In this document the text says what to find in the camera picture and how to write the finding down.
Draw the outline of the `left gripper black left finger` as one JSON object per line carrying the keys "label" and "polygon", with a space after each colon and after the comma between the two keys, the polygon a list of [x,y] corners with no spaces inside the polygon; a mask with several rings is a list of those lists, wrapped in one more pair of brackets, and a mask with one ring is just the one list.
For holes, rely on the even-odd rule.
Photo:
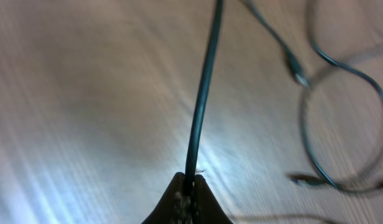
{"label": "left gripper black left finger", "polygon": [[142,224],[187,224],[192,222],[190,198],[183,194],[185,174],[177,172],[150,215]]}

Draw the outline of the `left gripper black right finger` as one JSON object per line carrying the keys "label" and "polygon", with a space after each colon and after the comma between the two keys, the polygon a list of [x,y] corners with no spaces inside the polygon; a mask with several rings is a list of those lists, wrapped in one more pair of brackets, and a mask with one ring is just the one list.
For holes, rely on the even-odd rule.
{"label": "left gripper black right finger", "polygon": [[194,184],[193,223],[233,224],[222,210],[205,178],[202,175],[196,175]]}

